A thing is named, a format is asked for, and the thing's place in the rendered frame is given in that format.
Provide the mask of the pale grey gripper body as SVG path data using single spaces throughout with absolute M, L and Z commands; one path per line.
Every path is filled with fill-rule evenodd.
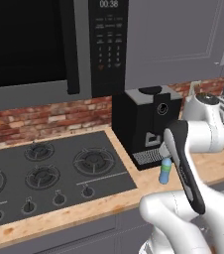
M 165 142 L 162 142 L 161 146 L 159 147 L 159 153 L 163 158 L 170 158 L 170 152 Z

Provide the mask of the blue bottle with green band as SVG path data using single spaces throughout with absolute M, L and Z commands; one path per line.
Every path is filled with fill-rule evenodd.
M 171 170 L 171 159 L 163 158 L 159 176 L 159 181 L 161 184 L 166 185 L 168 183 L 170 170 Z

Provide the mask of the black coffee machine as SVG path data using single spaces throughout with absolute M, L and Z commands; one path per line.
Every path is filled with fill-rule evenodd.
M 181 103 L 182 96 L 166 85 L 112 96 L 112 130 L 139 171 L 162 163 L 164 131 L 178 118 Z

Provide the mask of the black gas hob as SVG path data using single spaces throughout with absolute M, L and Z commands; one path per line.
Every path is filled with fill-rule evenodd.
M 92 198 L 81 195 L 92 187 Z M 103 131 L 0 150 L 0 225 L 130 191 L 136 187 Z M 53 204 L 59 192 L 66 203 Z M 22 213 L 30 199 L 35 212 Z

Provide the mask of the grey microwave oven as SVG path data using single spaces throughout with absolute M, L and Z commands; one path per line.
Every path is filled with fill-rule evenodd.
M 73 0 L 80 91 L 67 93 L 59 0 L 0 0 L 0 110 L 125 88 L 129 0 Z

